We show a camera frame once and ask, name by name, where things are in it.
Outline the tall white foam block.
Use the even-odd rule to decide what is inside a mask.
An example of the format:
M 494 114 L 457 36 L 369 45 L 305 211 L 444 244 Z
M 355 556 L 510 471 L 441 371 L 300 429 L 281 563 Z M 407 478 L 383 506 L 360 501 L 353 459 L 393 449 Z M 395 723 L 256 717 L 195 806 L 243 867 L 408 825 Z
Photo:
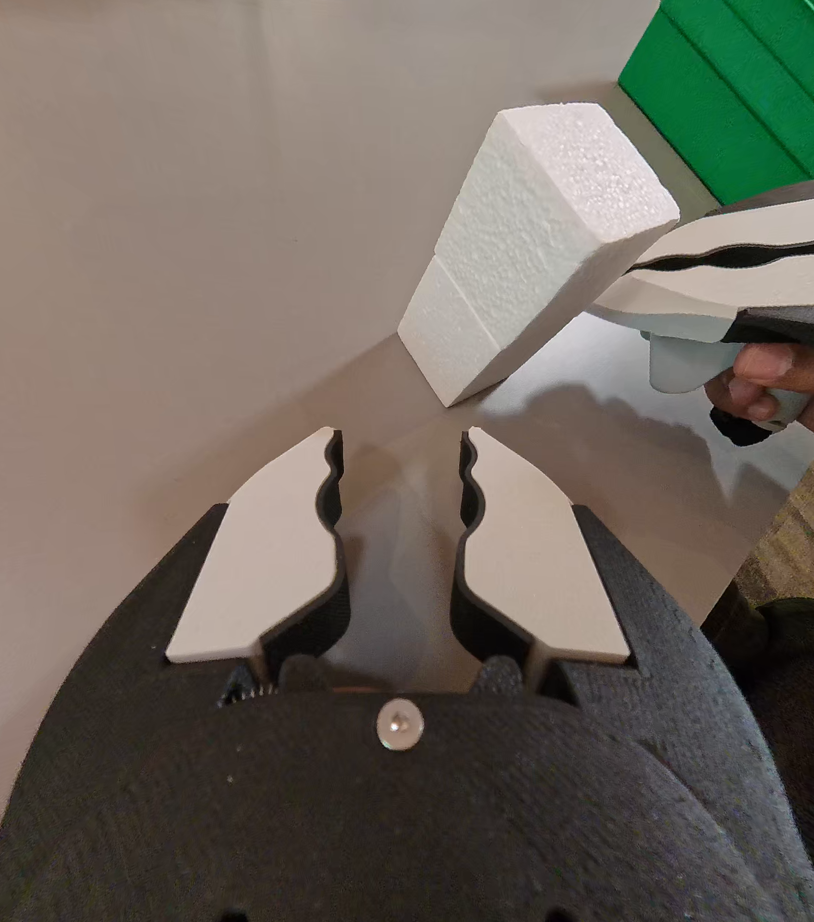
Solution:
M 551 338 L 679 219 L 672 195 L 601 106 L 503 109 L 435 253 L 508 352 Z

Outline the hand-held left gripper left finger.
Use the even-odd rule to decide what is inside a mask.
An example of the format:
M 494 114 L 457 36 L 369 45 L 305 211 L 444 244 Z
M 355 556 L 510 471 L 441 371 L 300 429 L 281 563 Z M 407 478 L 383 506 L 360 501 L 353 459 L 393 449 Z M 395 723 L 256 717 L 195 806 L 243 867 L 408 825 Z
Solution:
M 350 623 L 340 481 L 342 432 L 318 429 L 226 504 L 166 649 L 174 664 L 245 660 L 276 683 L 296 655 L 320 657 Z

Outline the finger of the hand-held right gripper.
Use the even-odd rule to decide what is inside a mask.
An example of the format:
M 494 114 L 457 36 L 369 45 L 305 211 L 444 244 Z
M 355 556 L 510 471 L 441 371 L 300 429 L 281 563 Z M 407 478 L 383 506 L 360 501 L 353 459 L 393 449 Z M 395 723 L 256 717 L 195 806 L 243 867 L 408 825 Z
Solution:
M 661 237 L 630 271 L 757 268 L 814 256 L 814 198 L 718 213 Z
M 757 308 L 814 308 L 814 254 L 757 267 L 634 269 L 586 311 L 658 337 L 718 342 L 741 311 Z

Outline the green plastic bin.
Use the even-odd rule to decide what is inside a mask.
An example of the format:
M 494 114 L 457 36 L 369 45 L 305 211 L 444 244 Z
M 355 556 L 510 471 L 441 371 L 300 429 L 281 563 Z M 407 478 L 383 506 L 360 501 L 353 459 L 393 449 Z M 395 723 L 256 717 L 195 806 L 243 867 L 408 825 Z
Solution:
M 622 91 L 724 205 L 814 180 L 814 1 L 665 1 Z

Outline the light grey desk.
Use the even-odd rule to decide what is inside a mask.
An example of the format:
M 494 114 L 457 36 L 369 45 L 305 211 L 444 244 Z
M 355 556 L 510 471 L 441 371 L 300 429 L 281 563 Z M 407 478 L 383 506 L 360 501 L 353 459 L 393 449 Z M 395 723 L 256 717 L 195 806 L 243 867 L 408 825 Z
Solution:
M 342 684 L 463 691 L 477 670 L 448 609 L 460 433 L 476 425 L 588 506 L 691 615 L 706 616 L 814 458 L 814 436 L 729 446 L 698 394 L 647 383 L 635 332 L 582 315 L 505 383 L 444 409 L 394 331 L 409 282 L 482 140 L 483 115 L 435 92 L 443 114 L 393 97 L 295 110 L 258 92 L 251 171 L 264 243 L 243 252 L 245 377 L 256 410 L 218 497 L 323 425 L 341 429 L 352 621 L 328 654 Z

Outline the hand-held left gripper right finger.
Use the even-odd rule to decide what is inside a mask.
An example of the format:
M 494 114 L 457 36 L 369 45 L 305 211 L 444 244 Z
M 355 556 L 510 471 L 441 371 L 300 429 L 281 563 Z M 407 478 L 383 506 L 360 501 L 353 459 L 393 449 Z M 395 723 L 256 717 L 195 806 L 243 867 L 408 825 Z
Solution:
M 622 667 L 631 649 L 574 513 L 554 481 L 474 426 L 459 450 L 449 619 L 478 661 L 511 659 L 539 691 L 558 662 Z

